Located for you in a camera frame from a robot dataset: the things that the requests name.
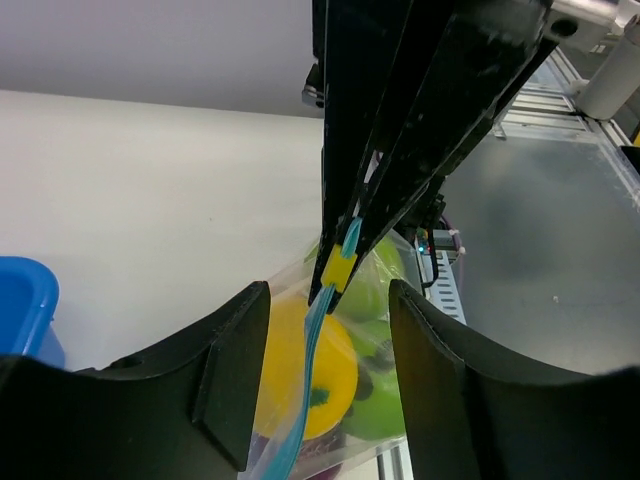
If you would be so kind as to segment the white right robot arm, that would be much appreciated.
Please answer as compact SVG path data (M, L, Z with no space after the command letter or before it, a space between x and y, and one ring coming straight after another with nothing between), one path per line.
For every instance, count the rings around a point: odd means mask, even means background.
M332 312L396 225L439 215L445 179L559 47L619 39L579 112L611 118L639 86L635 1L316 1L304 92L324 112L322 231L308 300Z

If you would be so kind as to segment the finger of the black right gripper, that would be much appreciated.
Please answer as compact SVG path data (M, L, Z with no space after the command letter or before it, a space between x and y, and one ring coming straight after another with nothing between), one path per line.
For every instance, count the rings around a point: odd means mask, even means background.
M410 1L314 1L312 47L324 111L322 230L309 300L343 245L373 147L371 134L412 8Z
M410 2L356 205L358 258L438 193L551 47L547 1Z

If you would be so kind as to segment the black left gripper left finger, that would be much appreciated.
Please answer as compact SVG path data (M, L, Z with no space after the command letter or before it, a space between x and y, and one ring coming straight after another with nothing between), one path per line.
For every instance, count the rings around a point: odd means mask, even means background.
M5 479L234 479L248 465L270 290L108 367L1 360Z

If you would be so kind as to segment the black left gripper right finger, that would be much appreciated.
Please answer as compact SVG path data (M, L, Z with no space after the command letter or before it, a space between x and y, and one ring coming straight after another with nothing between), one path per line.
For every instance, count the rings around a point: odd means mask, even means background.
M402 280L390 325L418 479L635 479L639 370L587 375L524 356Z

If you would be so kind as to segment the clear zip top bag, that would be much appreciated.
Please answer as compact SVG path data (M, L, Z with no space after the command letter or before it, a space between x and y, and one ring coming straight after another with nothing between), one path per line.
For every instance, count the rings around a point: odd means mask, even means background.
M407 279L399 279L419 285L414 248L395 231L386 235L401 251ZM335 309L321 327L312 328L305 320L317 249L316 243L310 244L269 281L269 329L252 432L278 442L264 479L289 479L303 442L342 426L356 393L358 360L351 332L364 322L341 318ZM395 447L405 433L373 441L346 435L340 471Z

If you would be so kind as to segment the green fake watermelon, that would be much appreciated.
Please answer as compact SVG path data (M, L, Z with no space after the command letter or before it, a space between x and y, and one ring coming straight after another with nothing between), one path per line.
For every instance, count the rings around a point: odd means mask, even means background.
M389 323L357 324L351 339L358 360L358 383L342 422L345 432L365 441L402 436L404 417Z

